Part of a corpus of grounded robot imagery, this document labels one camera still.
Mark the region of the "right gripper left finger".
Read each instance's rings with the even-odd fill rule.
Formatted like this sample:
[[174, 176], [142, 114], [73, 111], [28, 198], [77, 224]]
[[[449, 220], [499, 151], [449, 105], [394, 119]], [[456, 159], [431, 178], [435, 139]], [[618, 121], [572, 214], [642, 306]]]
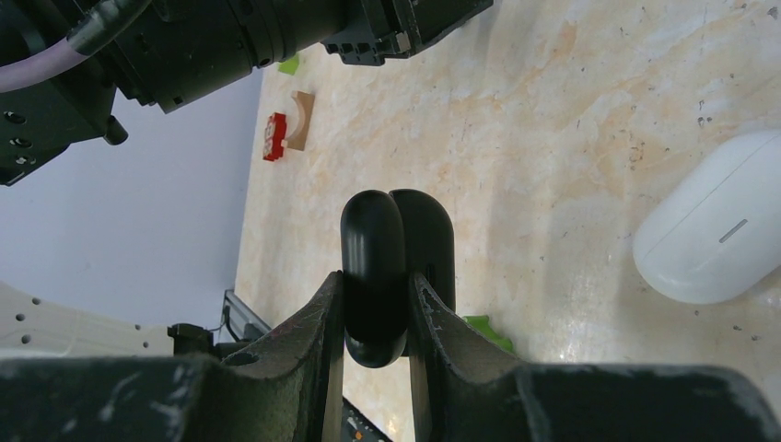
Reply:
[[5, 441], [185, 441], [196, 386], [216, 366], [141, 326], [1, 287]]

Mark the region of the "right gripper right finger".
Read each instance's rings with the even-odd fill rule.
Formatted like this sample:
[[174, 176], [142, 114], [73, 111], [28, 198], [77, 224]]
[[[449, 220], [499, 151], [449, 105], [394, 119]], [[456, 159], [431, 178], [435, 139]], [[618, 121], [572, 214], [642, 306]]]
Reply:
[[717, 366], [548, 364], [488, 341], [421, 274], [409, 280], [419, 441], [776, 441], [742, 374]]

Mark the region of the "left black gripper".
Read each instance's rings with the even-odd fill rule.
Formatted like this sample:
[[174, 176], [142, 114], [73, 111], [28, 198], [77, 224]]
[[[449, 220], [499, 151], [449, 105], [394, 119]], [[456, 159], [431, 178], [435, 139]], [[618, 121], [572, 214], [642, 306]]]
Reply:
[[492, 0], [360, 0], [346, 27], [321, 44], [347, 65], [382, 66], [434, 46], [494, 4]]

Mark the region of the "white earbud charging case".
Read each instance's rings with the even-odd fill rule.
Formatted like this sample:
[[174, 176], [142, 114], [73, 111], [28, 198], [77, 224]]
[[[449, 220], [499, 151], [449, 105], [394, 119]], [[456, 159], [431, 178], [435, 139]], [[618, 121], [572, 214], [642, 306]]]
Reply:
[[716, 304], [780, 265], [780, 133], [729, 139], [706, 157], [637, 230], [635, 266], [663, 296]]

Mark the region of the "black earbud charging case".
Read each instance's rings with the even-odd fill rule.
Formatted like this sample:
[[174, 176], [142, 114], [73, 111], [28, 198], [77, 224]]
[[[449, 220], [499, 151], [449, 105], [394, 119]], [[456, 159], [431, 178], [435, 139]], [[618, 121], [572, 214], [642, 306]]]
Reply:
[[412, 274], [424, 276], [447, 307], [456, 306], [452, 221], [425, 192], [368, 190], [345, 205], [340, 236], [347, 350], [361, 366], [388, 366], [407, 346]]

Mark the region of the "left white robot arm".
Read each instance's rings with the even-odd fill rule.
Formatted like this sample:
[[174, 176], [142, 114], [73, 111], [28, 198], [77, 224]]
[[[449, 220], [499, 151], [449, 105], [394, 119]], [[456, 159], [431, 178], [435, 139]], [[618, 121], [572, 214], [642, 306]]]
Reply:
[[70, 145], [127, 139], [117, 93], [175, 111], [321, 44], [380, 66], [434, 46], [486, 1], [5, 1], [1, 182]]

